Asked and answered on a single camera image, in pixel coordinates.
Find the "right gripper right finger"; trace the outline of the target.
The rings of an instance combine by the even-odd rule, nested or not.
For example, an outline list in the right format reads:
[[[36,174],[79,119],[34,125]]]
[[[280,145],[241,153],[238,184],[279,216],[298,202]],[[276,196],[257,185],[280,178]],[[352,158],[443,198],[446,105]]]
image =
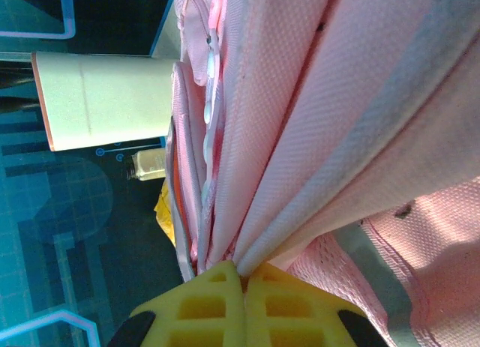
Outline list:
[[[389,347],[365,313],[270,264],[250,276],[247,347]]]

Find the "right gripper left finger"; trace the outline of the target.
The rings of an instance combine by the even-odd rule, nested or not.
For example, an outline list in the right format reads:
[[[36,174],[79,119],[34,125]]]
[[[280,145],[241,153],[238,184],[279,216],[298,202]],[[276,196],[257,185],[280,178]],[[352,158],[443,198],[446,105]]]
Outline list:
[[[241,280],[220,262],[136,307],[107,347],[245,347]]]

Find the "pink student backpack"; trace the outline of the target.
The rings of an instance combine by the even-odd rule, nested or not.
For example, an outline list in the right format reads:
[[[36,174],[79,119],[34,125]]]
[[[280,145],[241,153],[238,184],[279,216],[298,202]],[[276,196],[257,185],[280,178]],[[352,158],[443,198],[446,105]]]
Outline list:
[[[184,280],[262,262],[397,347],[480,347],[480,0],[173,0]]]

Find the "yellow snack bag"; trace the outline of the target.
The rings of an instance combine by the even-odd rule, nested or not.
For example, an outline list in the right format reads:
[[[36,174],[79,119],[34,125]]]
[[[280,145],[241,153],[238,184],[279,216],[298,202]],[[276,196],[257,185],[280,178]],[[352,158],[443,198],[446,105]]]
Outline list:
[[[168,183],[163,182],[157,204],[154,207],[156,221],[173,246],[176,245],[172,213],[170,210],[170,196]]]

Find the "small bottle black cap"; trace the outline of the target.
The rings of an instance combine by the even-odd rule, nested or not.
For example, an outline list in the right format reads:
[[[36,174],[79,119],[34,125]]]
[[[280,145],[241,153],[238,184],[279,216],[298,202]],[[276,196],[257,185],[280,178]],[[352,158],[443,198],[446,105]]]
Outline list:
[[[128,180],[150,181],[166,177],[166,150],[153,148],[138,151],[125,161]]]

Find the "beige orange knife block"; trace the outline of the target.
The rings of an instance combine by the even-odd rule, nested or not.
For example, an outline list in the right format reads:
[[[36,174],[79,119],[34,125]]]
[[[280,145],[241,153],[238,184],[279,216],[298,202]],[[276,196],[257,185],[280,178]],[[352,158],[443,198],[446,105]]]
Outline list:
[[[172,59],[34,52],[31,65],[51,151],[167,135]]]

